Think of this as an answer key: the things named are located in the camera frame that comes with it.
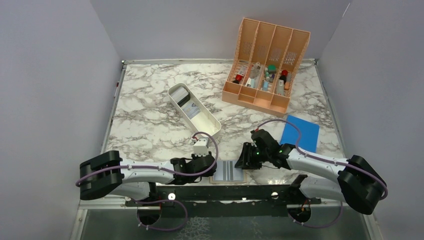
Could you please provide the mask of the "white oblong plastic tray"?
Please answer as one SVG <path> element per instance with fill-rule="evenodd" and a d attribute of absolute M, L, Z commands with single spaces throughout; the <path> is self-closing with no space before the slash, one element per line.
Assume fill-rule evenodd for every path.
<path fill-rule="evenodd" d="M 217 139 L 222 129 L 217 118 L 202 104 L 184 83 L 171 86 L 167 94 L 170 102 L 195 132 L 205 132 Z"/>

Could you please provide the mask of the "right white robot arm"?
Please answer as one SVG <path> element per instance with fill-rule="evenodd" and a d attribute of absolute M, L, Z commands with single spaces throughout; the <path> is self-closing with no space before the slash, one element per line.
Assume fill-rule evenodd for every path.
<path fill-rule="evenodd" d="M 312 198 L 331 199 L 370 215 L 387 194 L 385 181 L 361 156 L 327 157 L 295 144 L 279 144 L 264 129 L 251 131 L 251 139 L 243 144 L 235 167 L 258 170 L 263 163 L 269 162 L 278 169 L 309 173 L 288 190 L 289 199 L 296 204 Z"/>

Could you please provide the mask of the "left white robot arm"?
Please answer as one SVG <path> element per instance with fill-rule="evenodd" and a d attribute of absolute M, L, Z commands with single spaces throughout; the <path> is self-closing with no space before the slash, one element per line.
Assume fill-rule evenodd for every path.
<path fill-rule="evenodd" d="M 138 165 L 133 160 L 124 160 L 119 151 L 110 150 L 79 165 L 76 186 L 83 201 L 117 195 L 149 206 L 157 200 L 154 184 L 192 184 L 198 178 L 212 176 L 216 168 L 217 161 L 211 153 Z"/>

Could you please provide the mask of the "stack of cards in tray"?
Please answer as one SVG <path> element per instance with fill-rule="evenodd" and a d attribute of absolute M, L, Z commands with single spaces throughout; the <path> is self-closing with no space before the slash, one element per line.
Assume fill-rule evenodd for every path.
<path fill-rule="evenodd" d="M 200 108 L 192 100 L 189 91 L 183 86 L 179 86 L 176 90 L 174 90 L 170 94 L 170 97 L 177 103 L 189 119 L 194 118 L 201 112 Z"/>

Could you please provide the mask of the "red capped black bottle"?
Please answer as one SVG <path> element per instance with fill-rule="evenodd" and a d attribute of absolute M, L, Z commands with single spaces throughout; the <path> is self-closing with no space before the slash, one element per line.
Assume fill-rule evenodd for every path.
<path fill-rule="evenodd" d="M 237 74 L 232 82 L 235 84 L 240 84 L 243 82 L 243 78 L 243 75 Z"/>

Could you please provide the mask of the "orange marker pen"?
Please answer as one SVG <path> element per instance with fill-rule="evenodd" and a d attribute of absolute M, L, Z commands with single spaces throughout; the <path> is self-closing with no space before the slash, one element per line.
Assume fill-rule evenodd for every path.
<path fill-rule="evenodd" d="M 291 78 L 292 78 L 291 73 L 288 73 L 288 74 L 287 74 L 287 76 L 286 76 L 285 83 L 284 83 L 284 89 L 285 89 L 286 91 L 290 89 Z"/>

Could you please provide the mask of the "red capped bottle right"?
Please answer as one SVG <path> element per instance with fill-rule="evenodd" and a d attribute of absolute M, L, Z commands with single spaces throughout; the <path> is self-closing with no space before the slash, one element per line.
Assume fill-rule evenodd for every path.
<path fill-rule="evenodd" d="M 279 77 L 279 80 L 283 81 L 283 83 L 285 84 L 287 82 L 288 74 L 289 74 L 289 72 L 287 70 L 283 70 L 281 72 L 281 75 Z"/>

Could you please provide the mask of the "green capped bottle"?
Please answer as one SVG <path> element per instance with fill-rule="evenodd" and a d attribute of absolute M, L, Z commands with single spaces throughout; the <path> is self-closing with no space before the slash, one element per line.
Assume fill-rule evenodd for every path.
<path fill-rule="evenodd" d="M 277 68 L 276 68 L 275 65 L 270 64 L 270 65 L 267 66 L 267 71 L 270 75 L 275 74 L 277 72 Z"/>

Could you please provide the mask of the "peach plastic desk organizer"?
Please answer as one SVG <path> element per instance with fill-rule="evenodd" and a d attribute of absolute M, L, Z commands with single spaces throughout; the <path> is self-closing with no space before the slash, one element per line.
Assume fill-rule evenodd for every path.
<path fill-rule="evenodd" d="M 288 110 L 292 85 L 310 41 L 310 32 L 244 18 L 240 24 L 234 60 L 222 89 L 227 103 L 282 117 Z M 268 73 L 268 65 L 277 72 Z M 289 90 L 279 80 L 283 70 L 291 73 Z M 240 84 L 233 83 L 243 75 Z M 268 91 L 263 82 L 268 81 Z"/>

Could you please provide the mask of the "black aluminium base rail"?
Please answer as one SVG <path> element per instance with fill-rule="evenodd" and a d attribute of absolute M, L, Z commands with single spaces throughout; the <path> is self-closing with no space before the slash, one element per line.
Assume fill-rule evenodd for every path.
<path fill-rule="evenodd" d="M 294 217 L 308 221 L 310 205 L 321 198 L 304 196 L 298 185 L 154 186 L 145 199 L 128 199 L 142 221 L 164 218 Z"/>

